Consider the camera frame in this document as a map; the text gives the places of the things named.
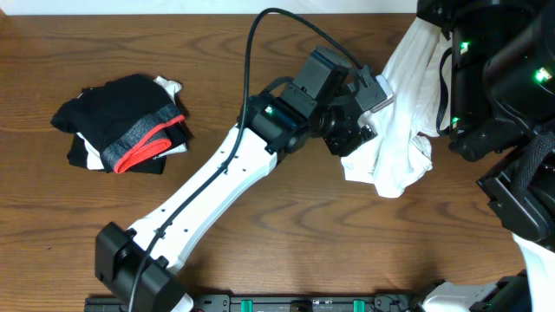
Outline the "white t-shirt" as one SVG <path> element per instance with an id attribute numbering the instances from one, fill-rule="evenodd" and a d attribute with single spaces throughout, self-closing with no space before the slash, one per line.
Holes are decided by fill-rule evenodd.
<path id="1" fill-rule="evenodd" d="M 433 168 L 429 139 L 438 135 L 440 78 L 450 86 L 452 73 L 452 58 L 441 58 L 451 47 L 439 27 L 420 18 L 411 24 L 382 71 L 394 101 L 369 116 L 377 136 L 341 158 L 346 180 L 398 198 Z"/>

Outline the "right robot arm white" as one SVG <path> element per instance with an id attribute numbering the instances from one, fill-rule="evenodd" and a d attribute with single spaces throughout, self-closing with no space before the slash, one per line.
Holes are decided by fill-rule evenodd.
<path id="1" fill-rule="evenodd" d="M 438 132 L 469 162 L 501 160 L 478 180 L 525 260 L 495 283 L 436 283 L 420 311 L 554 308 L 554 0 L 419 0 L 417 15 L 452 43 L 442 62 Z"/>

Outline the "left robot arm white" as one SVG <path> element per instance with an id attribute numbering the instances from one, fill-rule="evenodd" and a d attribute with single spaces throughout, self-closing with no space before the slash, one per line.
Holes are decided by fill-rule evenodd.
<path id="1" fill-rule="evenodd" d="M 192 310 L 177 275 L 231 204 L 311 137 L 334 155 L 351 154 L 375 138 L 369 116 L 391 100 L 383 91 L 321 100 L 296 88 L 253 95 L 216 153 L 172 197 L 127 230 L 110 223 L 99 232 L 96 277 L 133 311 Z"/>

